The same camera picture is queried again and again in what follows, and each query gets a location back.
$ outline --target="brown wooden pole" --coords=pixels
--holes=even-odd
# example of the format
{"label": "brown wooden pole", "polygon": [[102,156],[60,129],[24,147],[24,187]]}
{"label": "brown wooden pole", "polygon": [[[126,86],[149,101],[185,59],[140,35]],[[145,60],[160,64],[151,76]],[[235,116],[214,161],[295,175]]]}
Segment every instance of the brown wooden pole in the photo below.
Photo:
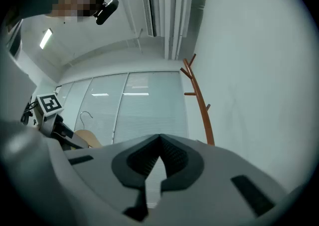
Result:
{"label": "brown wooden pole", "polygon": [[189,67],[191,66],[191,64],[193,63],[194,59],[196,57],[196,53],[194,54],[193,58],[190,60],[190,63],[189,63]]}
{"label": "brown wooden pole", "polygon": [[186,72],[186,70],[184,70],[183,68],[180,69],[185,75],[188,76],[189,79],[191,79],[191,76]]}
{"label": "brown wooden pole", "polygon": [[197,80],[193,74],[192,69],[189,67],[188,61],[186,59],[183,60],[185,68],[188,72],[188,74],[191,76],[191,83],[193,85],[194,91],[196,93],[196,97],[197,97],[197,101],[199,104],[199,109],[201,112],[201,117],[203,118],[203,123],[204,123],[204,128],[205,128],[205,132],[206,132],[206,139],[207,139],[207,144],[210,145],[215,145],[215,141],[214,141],[214,136],[213,136],[213,130],[211,128],[211,124],[210,124],[210,119],[209,119],[209,115],[206,109],[206,104],[203,98],[203,95],[201,94],[201,91],[199,89]]}

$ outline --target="ceiling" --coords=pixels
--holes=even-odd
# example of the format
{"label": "ceiling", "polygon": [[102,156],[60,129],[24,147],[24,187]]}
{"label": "ceiling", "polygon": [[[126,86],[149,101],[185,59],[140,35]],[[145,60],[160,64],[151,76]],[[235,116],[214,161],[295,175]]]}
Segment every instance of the ceiling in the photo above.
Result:
{"label": "ceiling", "polygon": [[[53,35],[42,50],[39,45],[48,28],[51,28]],[[39,15],[27,18],[22,23],[22,48],[44,72],[51,71],[48,75],[52,79],[59,79],[52,75],[61,75],[66,68],[80,60],[112,48],[138,46],[135,38],[139,35],[145,38],[144,46],[147,46],[146,42],[151,46],[155,42],[161,44],[161,39],[154,38],[151,41],[152,38],[150,40],[147,36],[142,0],[119,0],[118,9],[103,25],[97,25],[93,16],[82,22],[78,22],[76,17]],[[189,48],[189,45],[195,46],[196,38],[190,37],[184,43],[186,53],[192,54],[193,48]]]}

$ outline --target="coat rack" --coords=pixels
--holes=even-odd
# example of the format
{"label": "coat rack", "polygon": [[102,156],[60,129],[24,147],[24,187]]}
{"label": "coat rack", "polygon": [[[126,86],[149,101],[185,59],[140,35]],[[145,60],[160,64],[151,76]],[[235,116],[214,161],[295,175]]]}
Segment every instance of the coat rack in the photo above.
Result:
{"label": "coat rack", "polygon": [[194,54],[190,63],[188,63],[188,61],[186,59],[184,59],[183,62],[184,62],[186,70],[184,70],[183,68],[180,69],[191,80],[191,84],[193,85],[193,88],[194,88],[193,93],[184,93],[184,95],[197,97],[199,109],[201,112],[201,117],[203,118],[203,122],[204,122],[207,144],[215,145],[213,130],[211,128],[210,119],[209,119],[209,115],[208,115],[208,110],[210,108],[210,104],[208,104],[206,106],[203,95],[201,94],[198,83],[197,83],[196,78],[195,78],[193,71],[191,69],[191,64],[193,63],[195,57],[196,57],[196,54]]}

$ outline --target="hanger hook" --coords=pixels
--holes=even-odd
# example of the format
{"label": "hanger hook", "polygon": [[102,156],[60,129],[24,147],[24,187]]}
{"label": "hanger hook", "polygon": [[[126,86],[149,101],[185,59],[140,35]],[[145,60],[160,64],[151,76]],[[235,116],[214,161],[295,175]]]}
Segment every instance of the hanger hook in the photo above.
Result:
{"label": "hanger hook", "polygon": [[91,114],[90,114],[89,112],[87,112],[87,111],[81,112],[81,114],[80,114],[80,119],[81,119],[81,122],[82,122],[82,124],[83,124],[83,129],[85,129],[84,122],[83,122],[83,120],[82,120],[82,114],[83,114],[83,113],[88,113],[92,119],[93,119],[93,117],[92,117]]}

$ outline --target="wooden coat rack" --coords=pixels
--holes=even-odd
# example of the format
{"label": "wooden coat rack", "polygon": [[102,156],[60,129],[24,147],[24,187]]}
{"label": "wooden coat rack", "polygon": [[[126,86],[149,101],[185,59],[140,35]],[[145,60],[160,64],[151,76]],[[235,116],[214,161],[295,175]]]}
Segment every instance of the wooden coat rack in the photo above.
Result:
{"label": "wooden coat rack", "polygon": [[210,119],[208,115],[208,110],[210,108],[210,104],[206,106],[203,95],[201,94],[200,88],[198,86],[198,83],[196,81],[196,78],[193,74],[193,71],[191,69],[191,64],[193,63],[194,59],[196,57],[196,54],[194,54],[193,58],[191,59],[190,63],[186,59],[183,60],[186,70],[181,68],[180,70],[187,75],[187,77],[191,80],[191,84],[193,85],[194,92],[193,93],[184,93],[186,96],[196,96],[197,101],[199,104],[199,109],[201,112],[201,117],[203,118],[204,122],[204,128],[206,132],[206,138],[207,138],[207,144],[209,145],[215,145],[214,136],[213,136],[213,130],[211,128]]}

